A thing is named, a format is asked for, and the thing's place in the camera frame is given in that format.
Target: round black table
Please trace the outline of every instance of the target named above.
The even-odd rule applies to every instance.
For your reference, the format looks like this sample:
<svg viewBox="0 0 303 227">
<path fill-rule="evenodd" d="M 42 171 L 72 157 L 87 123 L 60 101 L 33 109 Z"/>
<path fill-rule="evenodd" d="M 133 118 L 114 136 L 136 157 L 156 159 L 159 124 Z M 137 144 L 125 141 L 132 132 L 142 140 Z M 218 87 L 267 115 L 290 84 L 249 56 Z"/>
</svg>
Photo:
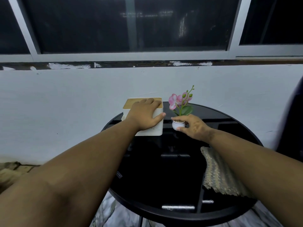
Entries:
<svg viewBox="0 0 303 227">
<path fill-rule="evenodd" d="M 262 145 L 234 118 L 191 105 L 192 114 L 210 127 Z M 113 197 L 134 213 L 166 227 L 217 225 L 247 212 L 255 199 L 223 195 L 203 186 L 206 160 L 200 147 L 209 145 L 173 130 L 170 118 L 174 113 L 168 102 L 163 102 L 163 106 L 163 134 L 134 137 L 111 184 Z M 120 122 L 122 115 L 113 118 L 104 129 Z"/>
</svg>

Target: wooden lid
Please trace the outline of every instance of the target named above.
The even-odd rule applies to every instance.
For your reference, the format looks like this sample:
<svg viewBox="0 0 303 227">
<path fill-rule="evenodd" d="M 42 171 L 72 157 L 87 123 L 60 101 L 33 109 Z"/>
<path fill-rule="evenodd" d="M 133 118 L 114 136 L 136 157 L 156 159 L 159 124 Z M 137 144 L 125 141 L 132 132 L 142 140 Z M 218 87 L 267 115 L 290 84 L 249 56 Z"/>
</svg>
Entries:
<svg viewBox="0 0 303 227">
<path fill-rule="evenodd" d="M 149 99 L 149 98 L 133 98 L 133 99 L 128 99 L 126 103 L 123 106 L 123 109 L 131 109 L 132 105 L 134 102 L 141 101 L 142 99 Z M 153 97 L 154 100 L 160 100 L 162 101 L 162 98 L 160 97 Z M 163 104 L 161 103 L 157 108 L 162 108 Z"/>
</svg>

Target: person's left arm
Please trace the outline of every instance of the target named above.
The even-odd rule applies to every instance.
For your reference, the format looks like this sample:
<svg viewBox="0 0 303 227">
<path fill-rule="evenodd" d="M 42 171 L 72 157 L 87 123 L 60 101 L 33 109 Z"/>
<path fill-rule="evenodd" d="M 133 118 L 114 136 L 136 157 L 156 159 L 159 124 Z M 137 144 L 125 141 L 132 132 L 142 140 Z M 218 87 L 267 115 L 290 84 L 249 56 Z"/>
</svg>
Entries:
<svg viewBox="0 0 303 227">
<path fill-rule="evenodd" d="M 160 103 L 134 103 L 124 121 L 23 176 L 0 195 L 1 226 L 89 226 L 135 134 L 164 118 L 152 118 Z"/>
</svg>

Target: human hand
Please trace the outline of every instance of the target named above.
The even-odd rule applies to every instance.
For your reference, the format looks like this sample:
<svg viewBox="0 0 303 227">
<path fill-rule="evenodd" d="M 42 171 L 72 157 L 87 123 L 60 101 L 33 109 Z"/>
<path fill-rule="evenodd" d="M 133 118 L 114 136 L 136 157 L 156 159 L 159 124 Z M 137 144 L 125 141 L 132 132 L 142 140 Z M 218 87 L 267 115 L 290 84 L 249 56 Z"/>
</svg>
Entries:
<svg viewBox="0 0 303 227">
<path fill-rule="evenodd" d="M 131 110 L 127 114 L 126 119 L 132 120 L 138 126 L 139 131 L 147 130 L 151 127 L 154 127 L 166 115 L 163 112 L 155 118 L 152 117 L 154 111 L 161 103 L 161 101 L 155 101 L 153 98 L 143 99 L 140 102 L 135 102 L 132 105 Z"/>
<path fill-rule="evenodd" d="M 189 124 L 189 128 L 177 127 L 177 130 L 187 134 L 193 139 L 209 143 L 209 134 L 212 128 L 207 126 L 199 117 L 189 114 L 187 116 L 172 117 L 172 120 L 187 122 Z"/>
</svg>

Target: marble tile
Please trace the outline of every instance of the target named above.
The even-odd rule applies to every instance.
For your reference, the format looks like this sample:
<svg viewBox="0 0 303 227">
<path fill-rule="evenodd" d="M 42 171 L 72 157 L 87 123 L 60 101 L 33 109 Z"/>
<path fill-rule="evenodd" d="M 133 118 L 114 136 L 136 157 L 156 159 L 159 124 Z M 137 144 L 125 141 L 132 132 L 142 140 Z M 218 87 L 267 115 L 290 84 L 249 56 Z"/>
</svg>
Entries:
<svg viewBox="0 0 303 227">
<path fill-rule="evenodd" d="M 107 192 L 90 227 L 138 227 L 139 215 L 128 210 Z M 163 224 L 143 218 L 142 227 L 165 227 Z M 258 201 L 242 216 L 213 227 L 283 227 Z"/>
</svg>

